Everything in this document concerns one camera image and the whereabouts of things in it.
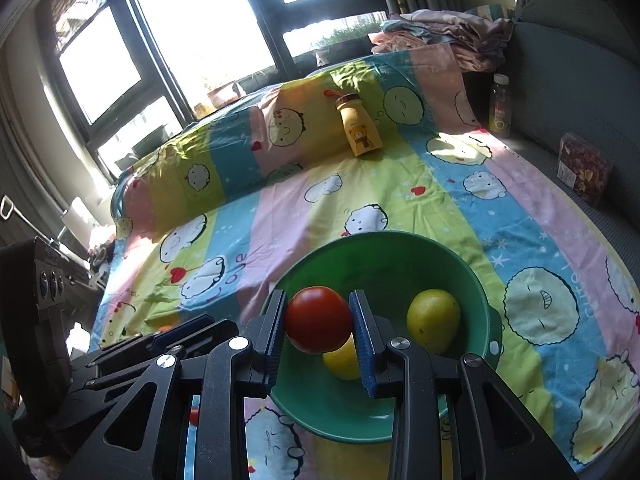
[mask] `red tomato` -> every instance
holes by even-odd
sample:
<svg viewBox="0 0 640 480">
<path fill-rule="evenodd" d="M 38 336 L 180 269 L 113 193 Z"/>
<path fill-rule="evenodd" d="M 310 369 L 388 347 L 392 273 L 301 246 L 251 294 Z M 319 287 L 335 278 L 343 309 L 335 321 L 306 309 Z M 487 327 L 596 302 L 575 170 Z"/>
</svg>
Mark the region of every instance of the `red tomato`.
<svg viewBox="0 0 640 480">
<path fill-rule="evenodd" d="M 308 354 L 333 352 L 347 342 L 353 319 L 344 298 L 327 286 L 300 290 L 289 302 L 285 330 L 293 345 Z"/>
<path fill-rule="evenodd" d="M 198 425 L 198 420 L 200 418 L 200 410 L 198 408 L 192 408 L 189 412 L 189 422 L 194 426 Z"/>
</svg>

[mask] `metal screw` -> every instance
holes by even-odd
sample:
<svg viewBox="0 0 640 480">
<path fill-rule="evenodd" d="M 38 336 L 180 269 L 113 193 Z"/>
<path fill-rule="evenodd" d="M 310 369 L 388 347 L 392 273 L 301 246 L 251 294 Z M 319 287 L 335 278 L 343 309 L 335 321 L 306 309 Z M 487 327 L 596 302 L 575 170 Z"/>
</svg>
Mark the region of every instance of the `metal screw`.
<svg viewBox="0 0 640 480">
<path fill-rule="evenodd" d="M 397 350 L 405 350 L 411 346 L 411 342 L 405 337 L 395 337 L 391 340 L 391 346 Z"/>
<path fill-rule="evenodd" d="M 170 368 L 175 364 L 175 356 L 171 354 L 163 354 L 156 359 L 156 364 L 161 368 Z"/>
<path fill-rule="evenodd" d="M 249 340 L 245 337 L 234 337 L 229 340 L 229 348 L 233 350 L 242 350 L 249 346 Z"/>
<path fill-rule="evenodd" d="M 478 368 L 482 363 L 482 358 L 476 354 L 465 354 L 462 360 L 465 362 L 465 365 L 471 366 L 472 368 Z"/>
</svg>

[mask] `colorful bedsheet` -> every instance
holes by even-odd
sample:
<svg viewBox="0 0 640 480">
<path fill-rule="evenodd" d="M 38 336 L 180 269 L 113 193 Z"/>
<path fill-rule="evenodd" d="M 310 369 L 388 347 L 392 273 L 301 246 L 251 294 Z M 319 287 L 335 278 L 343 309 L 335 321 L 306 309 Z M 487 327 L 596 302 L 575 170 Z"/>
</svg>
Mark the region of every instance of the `colorful bedsheet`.
<svg viewBox="0 0 640 480">
<path fill-rule="evenodd" d="M 361 95 L 382 150 L 351 155 L 325 89 Z M 638 289 L 570 199 L 478 129 L 446 44 L 272 89 L 139 162 L 112 206 L 116 251 L 94 345 L 203 312 L 246 322 L 311 250 L 404 230 L 476 272 L 502 315 L 498 373 L 574 468 L 638 411 Z M 386 444 L 323 440 L 270 401 L 247 400 L 246 416 L 254 480 L 386 476 Z M 446 460 L 446 420 L 442 436 Z"/>
</svg>

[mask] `yellow fruit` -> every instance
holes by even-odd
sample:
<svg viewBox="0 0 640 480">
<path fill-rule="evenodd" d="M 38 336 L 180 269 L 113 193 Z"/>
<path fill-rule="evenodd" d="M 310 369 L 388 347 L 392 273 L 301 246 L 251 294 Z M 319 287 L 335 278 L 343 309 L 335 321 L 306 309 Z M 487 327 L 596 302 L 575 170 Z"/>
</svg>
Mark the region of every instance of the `yellow fruit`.
<svg viewBox="0 0 640 480">
<path fill-rule="evenodd" d="M 353 334 L 337 350 L 322 354 L 322 361 L 327 370 L 343 381 L 353 381 L 360 377 Z"/>
<path fill-rule="evenodd" d="M 442 354 L 456 336 L 460 306 L 446 290 L 430 288 L 418 294 L 406 313 L 411 337 L 428 352 Z"/>
</svg>

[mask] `window frame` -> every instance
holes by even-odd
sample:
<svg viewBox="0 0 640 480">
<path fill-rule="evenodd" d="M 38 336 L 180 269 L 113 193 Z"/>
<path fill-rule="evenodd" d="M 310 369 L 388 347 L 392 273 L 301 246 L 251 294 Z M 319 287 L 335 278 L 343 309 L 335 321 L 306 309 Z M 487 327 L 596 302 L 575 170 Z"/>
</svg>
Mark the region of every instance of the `window frame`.
<svg viewBox="0 0 640 480">
<path fill-rule="evenodd" d="M 79 133 L 87 150 L 99 164 L 102 172 L 113 181 L 113 176 L 100 160 L 98 148 L 146 106 L 164 96 L 183 129 L 194 122 L 194 115 L 153 40 L 137 0 L 107 0 L 87 22 L 82 24 L 60 52 L 56 52 L 57 37 L 50 16 L 51 1 L 41 0 L 38 3 L 36 26 L 52 89 L 66 118 Z M 111 9 L 120 37 L 140 75 L 140 81 L 127 89 L 93 123 L 90 123 L 66 78 L 60 63 L 60 55 L 107 7 Z"/>
<path fill-rule="evenodd" d="M 45 67 L 54 95 L 70 124 L 79 133 L 88 151 L 105 176 L 113 176 L 98 155 L 98 149 L 146 106 L 165 97 L 183 130 L 197 119 L 167 63 L 164 61 L 138 0 L 107 0 L 63 49 L 56 52 L 56 32 L 50 15 L 52 0 L 41 0 L 36 8 L 36 26 Z M 247 0 L 278 71 L 278 80 L 299 78 L 301 74 L 284 41 L 286 32 L 322 20 L 336 20 L 379 10 L 387 11 L 385 0 Z M 113 102 L 90 123 L 74 95 L 60 63 L 60 55 L 106 7 L 120 32 L 140 81 Z"/>
</svg>

